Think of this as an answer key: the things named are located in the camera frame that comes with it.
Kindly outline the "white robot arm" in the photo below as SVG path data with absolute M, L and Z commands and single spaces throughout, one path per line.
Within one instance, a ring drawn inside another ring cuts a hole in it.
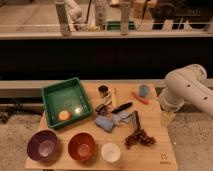
M 185 101 L 213 117 L 213 90 L 203 84 L 207 79 L 205 68 L 199 64 L 187 65 L 170 71 L 164 79 L 165 88 L 159 95 L 163 110 L 179 111 Z

